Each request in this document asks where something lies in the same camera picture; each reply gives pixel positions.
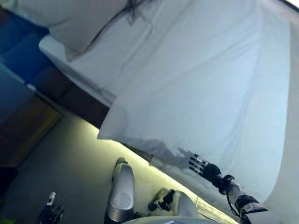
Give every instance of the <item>pillow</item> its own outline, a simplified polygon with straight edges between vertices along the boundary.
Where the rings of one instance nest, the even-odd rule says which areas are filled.
[[[128,0],[0,0],[6,9],[47,27],[68,59],[82,54]]]

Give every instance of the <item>wooden furniture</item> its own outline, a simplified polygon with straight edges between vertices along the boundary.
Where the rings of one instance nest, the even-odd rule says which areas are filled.
[[[16,167],[61,114],[0,65],[0,166]]]

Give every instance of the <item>floor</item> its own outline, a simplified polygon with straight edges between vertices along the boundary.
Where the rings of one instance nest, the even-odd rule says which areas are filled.
[[[98,129],[75,116],[64,116],[19,167],[6,195],[2,216],[17,224],[35,223],[48,195],[55,191],[65,209],[62,223],[103,223],[111,175],[125,157],[135,176],[135,210],[148,213],[147,204],[162,187],[197,197],[123,145],[97,140]]]

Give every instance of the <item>metal robot arm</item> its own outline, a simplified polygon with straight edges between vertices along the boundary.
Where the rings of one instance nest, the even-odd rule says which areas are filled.
[[[120,224],[134,216],[135,181],[132,168],[124,158],[115,164],[104,224]]]
[[[200,156],[194,154],[190,158],[190,169],[210,181],[219,192],[227,196],[228,203],[234,215],[241,224],[283,224],[273,213],[260,204],[255,197],[238,184],[234,177],[223,177],[220,169]]]

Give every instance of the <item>white bed sheet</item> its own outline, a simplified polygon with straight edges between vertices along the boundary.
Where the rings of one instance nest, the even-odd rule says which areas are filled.
[[[133,26],[120,18],[105,31],[80,58],[69,62],[64,46],[50,35],[39,44],[40,50],[75,84],[110,107],[140,69],[187,0],[155,0],[140,6],[143,14]]]
[[[284,151],[290,27],[257,2],[189,1],[99,133],[180,167],[160,164],[228,214],[226,199],[182,168],[181,148],[234,175],[260,202],[272,192]]]

